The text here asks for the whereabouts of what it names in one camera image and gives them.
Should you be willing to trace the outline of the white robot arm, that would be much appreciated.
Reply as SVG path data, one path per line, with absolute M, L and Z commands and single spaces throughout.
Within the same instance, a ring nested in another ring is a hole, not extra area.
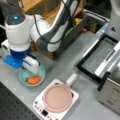
M 10 14 L 5 20 L 7 39 L 1 43 L 4 62 L 13 68 L 24 67 L 32 73 L 40 70 L 40 62 L 30 54 L 30 42 L 44 51 L 56 51 L 74 16 L 79 0 L 61 0 L 60 9 L 52 25 L 41 15 Z

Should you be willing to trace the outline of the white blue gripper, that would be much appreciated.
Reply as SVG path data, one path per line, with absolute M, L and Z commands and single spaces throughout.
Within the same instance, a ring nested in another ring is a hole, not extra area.
M 1 43 L 4 52 L 4 62 L 13 68 L 24 67 L 32 73 L 37 73 L 40 68 L 40 62 L 30 54 L 30 43 L 14 44 L 5 40 Z

